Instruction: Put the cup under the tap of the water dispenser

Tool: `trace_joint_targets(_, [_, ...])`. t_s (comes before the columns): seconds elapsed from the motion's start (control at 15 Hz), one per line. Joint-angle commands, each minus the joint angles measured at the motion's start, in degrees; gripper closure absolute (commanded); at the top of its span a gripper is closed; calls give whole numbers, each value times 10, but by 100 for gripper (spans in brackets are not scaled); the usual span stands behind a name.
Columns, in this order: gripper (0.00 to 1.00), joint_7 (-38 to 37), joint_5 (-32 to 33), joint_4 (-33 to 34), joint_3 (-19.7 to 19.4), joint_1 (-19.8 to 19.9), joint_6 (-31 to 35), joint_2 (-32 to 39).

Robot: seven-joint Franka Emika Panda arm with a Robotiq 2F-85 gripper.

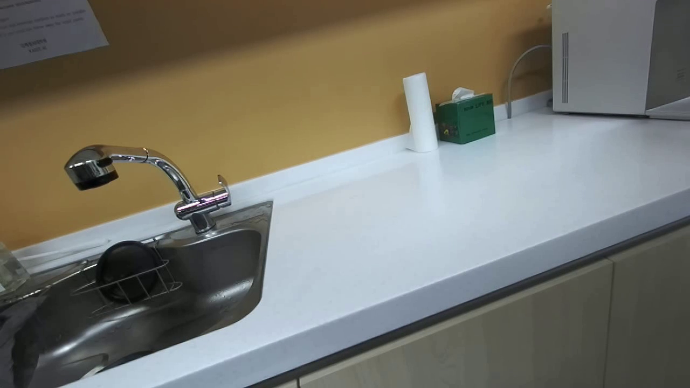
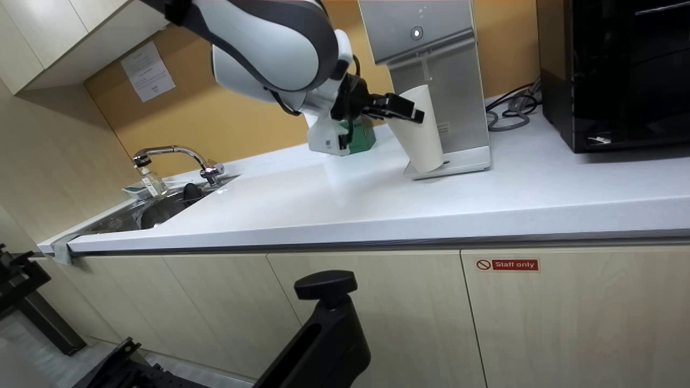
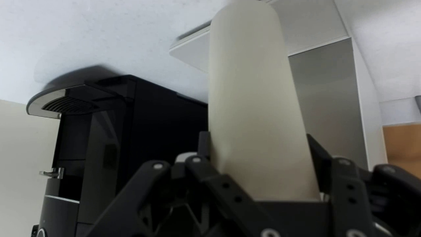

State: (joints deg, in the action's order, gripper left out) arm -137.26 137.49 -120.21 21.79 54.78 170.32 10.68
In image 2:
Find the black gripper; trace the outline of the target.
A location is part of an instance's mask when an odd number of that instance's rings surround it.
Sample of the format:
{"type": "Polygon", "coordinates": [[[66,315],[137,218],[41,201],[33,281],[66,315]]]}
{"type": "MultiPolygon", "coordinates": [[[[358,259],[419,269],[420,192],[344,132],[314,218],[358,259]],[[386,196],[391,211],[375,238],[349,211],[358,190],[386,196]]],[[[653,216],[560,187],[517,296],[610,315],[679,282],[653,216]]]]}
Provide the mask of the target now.
{"type": "Polygon", "coordinates": [[[338,87],[329,117],[334,121],[346,121],[361,117],[365,110],[373,119],[397,119],[408,122],[424,121],[424,112],[417,110],[415,102],[395,93],[368,94],[367,81],[361,76],[348,74],[338,87]]]}

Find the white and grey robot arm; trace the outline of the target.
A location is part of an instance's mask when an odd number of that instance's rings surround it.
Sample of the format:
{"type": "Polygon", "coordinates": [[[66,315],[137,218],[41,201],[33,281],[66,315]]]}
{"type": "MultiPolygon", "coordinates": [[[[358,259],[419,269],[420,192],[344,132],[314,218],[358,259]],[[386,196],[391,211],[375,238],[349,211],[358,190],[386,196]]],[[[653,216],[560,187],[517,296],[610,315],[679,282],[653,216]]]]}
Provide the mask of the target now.
{"type": "Polygon", "coordinates": [[[143,0],[166,21],[191,31],[234,58],[273,102],[314,98],[314,110],[334,121],[402,119],[423,122],[410,99],[373,94],[349,74],[354,50],[346,31],[329,24],[322,0],[143,0]]]}

